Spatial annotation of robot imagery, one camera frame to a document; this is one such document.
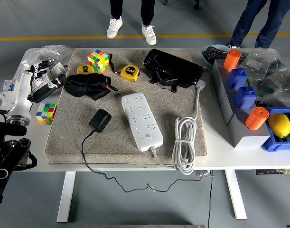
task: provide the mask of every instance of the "blue container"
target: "blue container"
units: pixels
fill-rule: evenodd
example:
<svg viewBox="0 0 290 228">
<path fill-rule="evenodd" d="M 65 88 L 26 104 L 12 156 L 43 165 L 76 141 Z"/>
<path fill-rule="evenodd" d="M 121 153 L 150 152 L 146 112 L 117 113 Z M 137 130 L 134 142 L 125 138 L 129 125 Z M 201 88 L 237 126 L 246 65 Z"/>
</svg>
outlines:
<svg viewBox="0 0 290 228">
<path fill-rule="evenodd" d="M 290 108 L 266 108 L 269 112 L 269 115 L 275 114 L 275 113 L 290 113 Z M 290 142 L 277 142 L 275 140 L 274 135 L 272 134 L 271 128 L 268 124 L 268 120 L 266 121 L 267 128 L 270 132 L 270 138 L 266 140 L 266 142 L 262 145 L 262 147 L 268 151 L 278 151 L 278 150 L 290 150 Z"/>
</svg>

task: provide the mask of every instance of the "white power cable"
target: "white power cable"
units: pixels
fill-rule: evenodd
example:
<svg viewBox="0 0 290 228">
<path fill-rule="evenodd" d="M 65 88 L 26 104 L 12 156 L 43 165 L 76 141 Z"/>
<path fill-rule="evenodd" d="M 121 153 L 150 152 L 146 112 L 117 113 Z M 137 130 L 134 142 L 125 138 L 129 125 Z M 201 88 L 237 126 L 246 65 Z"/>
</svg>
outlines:
<svg viewBox="0 0 290 228">
<path fill-rule="evenodd" d="M 199 80 L 196 84 L 196 115 L 195 117 L 177 118 L 175 123 L 175 144 L 172 152 L 172 165 L 163 164 L 157 157 L 155 147 L 152 146 L 151 150 L 157 162 L 168 169 L 176 169 L 184 175 L 190 175 L 196 164 L 196 151 L 194 141 L 196 138 L 196 119 L 198 113 L 198 103 L 200 91 L 205 87 L 205 82 Z M 183 127 L 186 129 L 185 139 L 182 137 Z M 184 155 L 182 155 L 182 147 L 185 146 Z"/>
</svg>

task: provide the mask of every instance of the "black pants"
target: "black pants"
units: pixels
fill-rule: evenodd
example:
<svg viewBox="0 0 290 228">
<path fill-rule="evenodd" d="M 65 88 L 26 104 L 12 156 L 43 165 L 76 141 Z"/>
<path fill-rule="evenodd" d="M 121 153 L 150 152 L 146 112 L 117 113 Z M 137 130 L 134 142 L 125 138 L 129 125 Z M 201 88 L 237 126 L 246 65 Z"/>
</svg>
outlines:
<svg viewBox="0 0 290 228">
<path fill-rule="evenodd" d="M 119 19 L 122 15 L 122 2 L 123 0 L 110 0 L 112 18 Z M 141 0 L 140 16 L 144 25 L 149 25 L 153 20 L 154 4 L 155 0 Z"/>
</svg>

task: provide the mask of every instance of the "tape measure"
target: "tape measure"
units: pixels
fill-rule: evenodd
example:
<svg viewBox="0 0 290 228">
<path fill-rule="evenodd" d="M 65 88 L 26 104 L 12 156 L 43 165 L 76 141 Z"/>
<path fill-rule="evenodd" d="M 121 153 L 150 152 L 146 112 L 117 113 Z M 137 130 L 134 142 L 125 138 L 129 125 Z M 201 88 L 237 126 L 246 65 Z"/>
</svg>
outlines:
<svg viewBox="0 0 290 228">
<path fill-rule="evenodd" d="M 78 67 L 77 69 L 77 74 L 80 75 L 87 75 L 87 74 L 91 74 L 94 73 L 94 68 L 91 65 L 85 64 L 85 65 L 81 65 Z"/>
<path fill-rule="evenodd" d="M 121 77 L 125 78 L 131 82 L 135 82 L 140 75 L 140 70 L 135 65 L 127 65 L 121 71 Z"/>
<path fill-rule="evenodd" d="M 140 70 L 139 70 L 139 68 L 137 66 L 135 66 L 135 65 L 127 65 L 119 73 L 119 72 L 116 72 L 114 70 L 114 64 L 111 61 L 111 59 L 112 59 L 112 54 L 110 53 L 109 63 L 110 63 L 110 67 L 111 67 L 112 72 L 114 72 L 116 74 L 120 74 L 122 78 L 127 79 L 128 81 L 131 81 L 131 82 L 135 82 L 139 78 Z"/>
</svg>

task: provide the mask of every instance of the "person's leg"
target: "person's leg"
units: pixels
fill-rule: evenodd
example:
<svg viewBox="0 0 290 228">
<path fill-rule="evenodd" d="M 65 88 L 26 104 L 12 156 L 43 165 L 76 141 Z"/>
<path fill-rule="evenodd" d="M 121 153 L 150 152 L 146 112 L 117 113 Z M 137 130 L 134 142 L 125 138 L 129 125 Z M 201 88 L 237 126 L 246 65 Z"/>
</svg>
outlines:
<svg viewBox="0 0 290 228">
<path fill-rule="evenodd" d="M 289 9 L 290 0 L 271 0 L 266 24 L 260 31 L 255 42 L 256 48 L 269 48 Z"/>
<path fill-rule="evenodd" d="M 145 26 L 148 26 L 153 20 L 154 5 L 155 0 L 141 0 L 140 16 Z"/>
<path fill-rule="evenodd" d="M 107 30 L 107 38 L 113 39 L 116 37 L 118 30 L 122 26 L 122 1 L 110 0 L 111 19 Z"/>
<path fill-rule="evenodd" d="M 113 19 L 119 19 L 122 15 L 122 1 L 123 0 L 110 0 L 110 9 Z"/>
<path fill-rule="evenodd" d="M 232 38 L 231 45 L 240 47 L 242 41 L 249 32 L 255 16 L 261 11 L 265 6 L 267 0 L 248 0 L 247 6 L 242 13 L 238 23 L 235 26 Z"/>
<path fill-rule="evenodd" d="M 145 36 L 146 42 L 149 45 L 156 44 L 156 36 L 153 31 L 153 26 L 150 25 L 154 16 L 154 4 L 155 0 L 141 0 L 140 16 L 143 20 L 141 32 Z"/>
</svg>

